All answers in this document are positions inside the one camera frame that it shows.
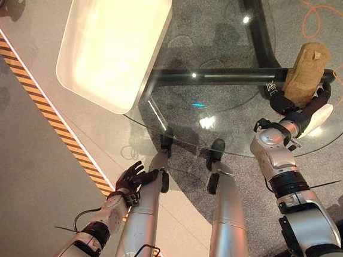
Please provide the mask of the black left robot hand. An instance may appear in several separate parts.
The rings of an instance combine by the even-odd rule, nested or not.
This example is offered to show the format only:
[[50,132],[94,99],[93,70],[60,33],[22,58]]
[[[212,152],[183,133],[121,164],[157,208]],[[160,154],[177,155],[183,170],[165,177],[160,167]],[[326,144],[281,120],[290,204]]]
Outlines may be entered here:
[[115,191],[135,193],[140,186],[145,186],[157,179],[159,171],[153,169],[145,171],[141,161],[126,169],[116,181]]

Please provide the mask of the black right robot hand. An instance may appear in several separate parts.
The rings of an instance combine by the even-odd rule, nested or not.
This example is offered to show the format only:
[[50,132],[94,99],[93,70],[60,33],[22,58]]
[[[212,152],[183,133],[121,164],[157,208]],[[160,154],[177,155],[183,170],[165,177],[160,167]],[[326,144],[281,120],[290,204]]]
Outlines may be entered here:
[[325,81],[313,99],[302,108],[282,94],[274,95],[269,102],[272,109],[285,117],[284,120],[295,123],[298,127],[296,138],[301,138],[321,126],[333,113],[334,107],[328,103],[331,94],[331,84]]

